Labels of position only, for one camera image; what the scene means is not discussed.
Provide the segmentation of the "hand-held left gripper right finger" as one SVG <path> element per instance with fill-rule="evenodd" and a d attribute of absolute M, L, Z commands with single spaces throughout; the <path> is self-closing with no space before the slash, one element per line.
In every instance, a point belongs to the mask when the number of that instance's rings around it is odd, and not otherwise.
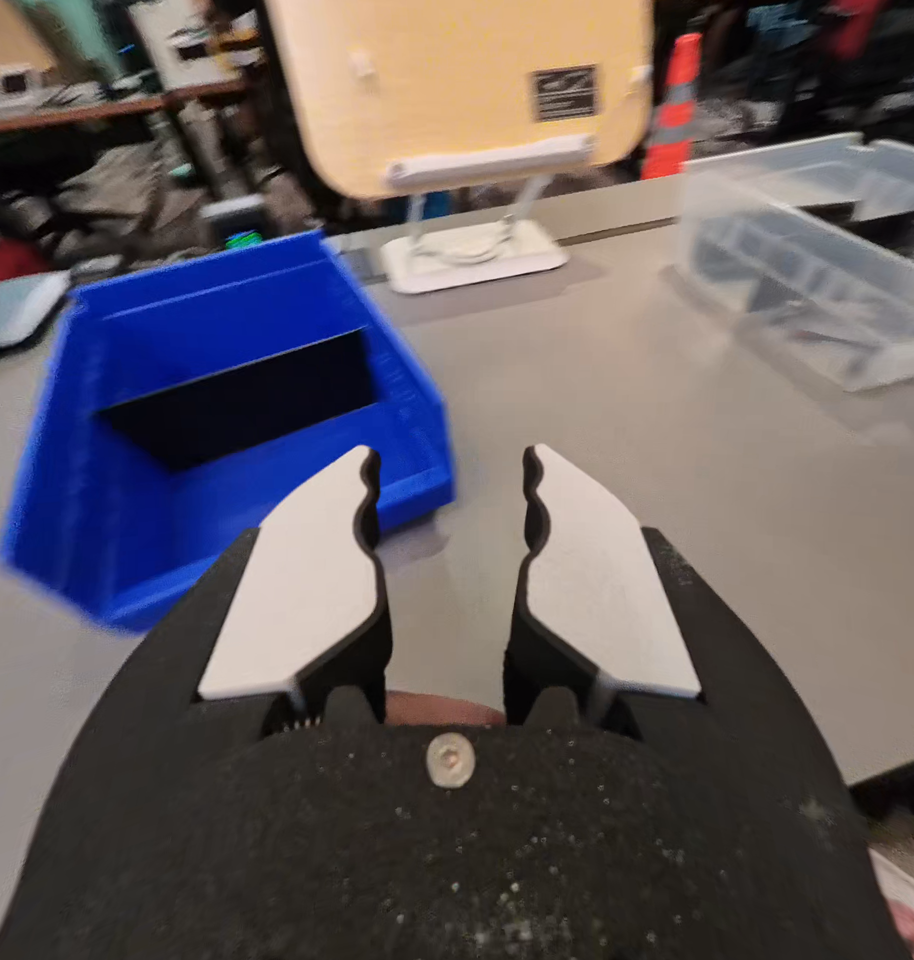
<path fill-rule="evenodd" d="M 521 724 L 550 689 L 604 726 L 619 698 L 697 702 L 702 685 L 641 522 L 545 443 L 522 457 L 524 541 L 504 657 L 504 709 Z"/>

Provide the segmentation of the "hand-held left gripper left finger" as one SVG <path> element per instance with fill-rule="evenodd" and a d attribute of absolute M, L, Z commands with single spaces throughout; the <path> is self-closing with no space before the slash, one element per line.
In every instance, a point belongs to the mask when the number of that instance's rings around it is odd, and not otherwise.
<path fill-rule="evenodd" d="M 303 721 L 353 687 L 382 719 L 393 630 L 380 538 L 379 453 L 357 445 L 258 527 L 197 693 L 285 696 Z"/>

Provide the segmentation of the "blue plastic bin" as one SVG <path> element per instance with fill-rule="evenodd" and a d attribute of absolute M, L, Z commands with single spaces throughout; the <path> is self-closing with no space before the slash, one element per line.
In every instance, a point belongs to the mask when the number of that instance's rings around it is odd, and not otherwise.
<path fill-rule="evenodd" d="M 357 446 L 380 456 L 381 532 L 455 499 L 442 394 L 319 232 L 85 285 L 57 325 L 0 561 L 143 633 Z"/>

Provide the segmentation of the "person's left hand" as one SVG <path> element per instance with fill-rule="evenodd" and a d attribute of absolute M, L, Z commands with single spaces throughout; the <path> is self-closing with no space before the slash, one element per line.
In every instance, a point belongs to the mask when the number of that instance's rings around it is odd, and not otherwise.
<path fill-rule="evenodd" d="M 505 714 L 486 704 L 435 694 L 390 690 L 386 723 L 392 726 L 500 727 Z"/>

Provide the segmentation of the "black power station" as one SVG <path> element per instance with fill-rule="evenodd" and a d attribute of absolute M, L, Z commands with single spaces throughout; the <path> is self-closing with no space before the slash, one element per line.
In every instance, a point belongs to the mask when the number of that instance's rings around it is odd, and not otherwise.
<path fill-rule="evenodd" d="M 275 226 L 261 194 L 205 203 L 199 207 L 198 216 L 211 245 L 218 251 L 257 246 L 275 236 Z"/>

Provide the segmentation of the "orange traffic cone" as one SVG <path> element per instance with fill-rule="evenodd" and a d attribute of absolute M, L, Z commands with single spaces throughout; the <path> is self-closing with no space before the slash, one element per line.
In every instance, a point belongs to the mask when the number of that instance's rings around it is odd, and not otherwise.
<path fill-rule="evenodd" d="M 655 111 L 641 165 L 643 181 L 678 175 L 690 159 L 701 48 L 699 31 L 684 33 L 675 42 L 665 77 L 664 98 Z"/>

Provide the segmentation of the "wooden book stand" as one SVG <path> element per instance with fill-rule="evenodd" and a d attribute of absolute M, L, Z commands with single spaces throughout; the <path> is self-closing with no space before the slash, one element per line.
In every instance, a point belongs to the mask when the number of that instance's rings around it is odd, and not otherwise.
<path fill-rule="evenodd" d="M 563 267 L 531 207 L 555 176 L 624 159 L 650 117 L 652 2 L 265 6 L 312 170 L 408 201 L 379 249 L 399 294 Z"/>

